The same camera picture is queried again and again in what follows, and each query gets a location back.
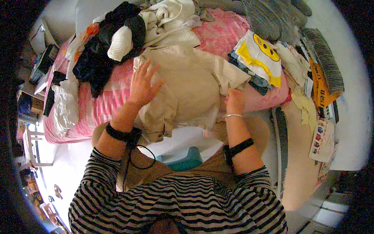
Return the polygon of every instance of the white floor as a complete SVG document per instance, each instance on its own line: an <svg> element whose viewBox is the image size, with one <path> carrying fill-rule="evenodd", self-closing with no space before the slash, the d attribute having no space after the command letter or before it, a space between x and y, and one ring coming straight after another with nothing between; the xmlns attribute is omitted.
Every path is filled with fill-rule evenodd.
<svg viewBox="0 0 374 234"><path fill-rule="evenodd" d="M368 136L371 134L368 130L371 123L371 100L362 55L352 32L332 2L326 0L306 0L306 2L313 11L313 15L308 17L307 27L318 28L325 36L341 70L346 88L343 97L338 99L340 123L336 127L336 132L340 145L333 167L336 170L343 170L343 168L347 170L349 167L358 170L365 161ZM267 121L272 131L268 111L255 112L251 115ZM163 142L151 144L149 149L156 156L173 155L170 161L174 161L186 156L189 147L196 146L206 160L221 144L213 139L204 139L202 129L181 128L173 131L172 138L165 138ZM38 186L46 202L48 202L48 195L55 198L54 205L67 226L69 226L67 217L69 203L83 177L91 150L90 142L52 145L46 141L39 141L41 161L53 162L54 165L43 168L47 189L41 181L40 172L38 172ZM269 169L272 181L277 181L278 161L274 134L271 134L263 161ZM54 196L54 184L61 188L63 200Z"/></svg>

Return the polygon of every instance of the teal stool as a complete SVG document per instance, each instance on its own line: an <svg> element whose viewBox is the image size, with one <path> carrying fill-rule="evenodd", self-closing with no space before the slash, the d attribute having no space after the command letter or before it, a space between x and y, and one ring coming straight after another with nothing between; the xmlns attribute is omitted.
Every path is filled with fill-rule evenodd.
<svg viewBox="0 0 374 234"><path fill-rule="evenodd" d="M156 160L162 162L162 155L156 157ZM187 157L174 162L164 162L166 166L174 171L188 171L200 166L203 160L200 156L199 149L196 147L190 147L188 149Z"/></svg>

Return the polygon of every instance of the black wrist strap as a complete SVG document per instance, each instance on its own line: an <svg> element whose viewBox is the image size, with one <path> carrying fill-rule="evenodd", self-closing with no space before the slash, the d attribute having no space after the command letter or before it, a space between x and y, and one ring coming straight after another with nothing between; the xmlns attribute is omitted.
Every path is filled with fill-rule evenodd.
<svg viewBox="0 0 374 234"><path fill-rule="evenodd" d="M246 148L252 146L254 144L252 138L246 139L242 143L232 147L230 149L229 145L223 146L223 153L225 154L226 163L229 167L232 167L233 160L232 158L237 155L238 153L242 152Z"/></svg>
<svg viewBox="0 0 374 234"><path fill-rule="evenodd" d="M126 142L126 149L133 150L137 147L138 141L141 137L141 130L138 128L132 128L130 133L124 133L118 130L115 130L110 123L108 123L105 128L107 133L116 140Z"/></svg>

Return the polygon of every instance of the smiley face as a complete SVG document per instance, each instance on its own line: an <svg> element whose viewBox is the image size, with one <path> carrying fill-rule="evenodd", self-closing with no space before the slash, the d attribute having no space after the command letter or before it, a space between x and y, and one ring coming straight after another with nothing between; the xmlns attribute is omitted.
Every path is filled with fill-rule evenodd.
<svg viewBox="0 0 374 234"><path fill-rule="evenodd" d="M264 54L266 54L273 61L279 61L279 56L277 55L277 53L273 49L271 49L270 46L255 33L253 34L253 40Z"/></svg>

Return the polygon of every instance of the pink bedspread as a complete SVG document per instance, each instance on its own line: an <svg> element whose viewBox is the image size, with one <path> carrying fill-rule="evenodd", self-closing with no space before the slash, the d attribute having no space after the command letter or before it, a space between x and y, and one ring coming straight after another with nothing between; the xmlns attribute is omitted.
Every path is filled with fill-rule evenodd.
<svg viewBox="0 0 374 234"><path fill-rule="evenodd" d="M209 12L213 16L214 21L203 21L201 27L193 28L193 31L201 41L201 45L197 48L205 52L222 56L228 60L227 53L230 52L239 39L246 34L250 26L243 17L234 12L225 12L220 9L209 9ZM52 70L56 70L62 62L59 71L66 73L68 61L65 60L65 53L67 47L67 42L61 46ZM50 116L44 118L46 140L56 144L90 140L95 127L109 121L111 117L117 113L117 110L126 102L126 98L130 94L132 74L133 59L116 66L108 83L104 87L103 94L96 99L91 96L89 83L80 82L78 124L68 130L64 138L61 138L51 118L53 113L53 110L51 110ZM53 74L51 73L48 77L47 91L52 82L52 78ZM246 100L246 112L278 106L288 95L285 77L282 74L281 88L274 87L273 91L268 91L265 96L261 96L251 86L245 88L244 95Z"/></svg>

